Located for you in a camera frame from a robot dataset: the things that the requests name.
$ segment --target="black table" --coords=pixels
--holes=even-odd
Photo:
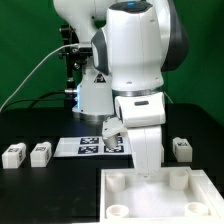
[[[224,128],[200,107],[166,105],[162,126],[165,162],[162,166],[203,169],[224,195]],[[24,142],[27,158],[19,169],[0,162],[0,223],[72,223],[99,221],[101,169],[133,167],[130,156],[52,158],[46,168],[31,168],[29,154],[49,141],[53,151],[61,137],[101,135],[101,124],[79,121],[63,108],[14,109],[0,115],[0,150]],[[192,163],[177,163],[172,139],[187,138]]]

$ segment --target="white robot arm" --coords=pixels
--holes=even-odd
[[[121,0],[53,1],[57,13],[75,30],[78,43],[70,52],[74,52],[73,56],[77,57],[78,54],[83,54],[81,50],[85,48],[89,52],[91,38],[97,32],[95,21],[105,20],[108,7]],[[90,55],[86,57],[86,63],[83,58],[81,65],[79,58],[76,61],[72,67],[82,70],[82,81],[77,86],[77,103],[72,109],[73,114],[78,119],[103,121],[114,114],[112,77],[96,70]]]
[[[126,132],[136,172],[144,176],[155,175],[161,167],[161,124],[165,123],[161,70],[172,70],[182,62],[166,64],[167,56],[176,53],[172,41],[178,44],[171,34],[171,17],[176,19],[171,7],[167,0],[114,4],[107,11],[107,25],[92,39],[95,68],[112,75],[116,96],[117,117],[104,122],[104,142],[116,147],[116,135]],[[184,38],[180,45],[187,45]],[[178,57],[184,59],[186,53],[183,47]]]

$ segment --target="circular hole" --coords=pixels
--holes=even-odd
[[[184,177],[184,176],[188,175],[187,171],[185,171],[185,170],[173,170],[171,172],[171,174],[173,176],[177,176],[177,177]]]
[[[189,203],[185,207],[185,215],[187,215],[187,216],[208,215],[208,207],[199,202]]]
[[[113,173],[107,174],[107,178],[115,179],[115,178],[122,178],[124,175],[122,173]]]
[[[127,218],[129,209],[124,205],[112,205],[107,208],[107,218]]]

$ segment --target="green wall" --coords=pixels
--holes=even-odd
[[[0,1],[0,105],[48,53],[62,45],[58,29],[64,21],[52,1]],[[175,103],[200,105],[224,125],[224,2],[175,0],[175,4],[190,39],[190,51],[180,68],[164,74],[165,90]],[[13,100],[37,98],[65,86],[65,64],[54,55]],[[40,104],[52,105],[55,102]]]

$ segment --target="white cube with black marking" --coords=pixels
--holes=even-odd
[[[193,149],[187,139],[173,139],[173,153],[177,162],[192,162]]]
[[[51,143],[37,144],[30,154],[31,167],[46,167],[51,156]]]
[[[26,145],[19,143],[10,145],[2,154],[2,165],[4,169],[16,169],[26,158]]]

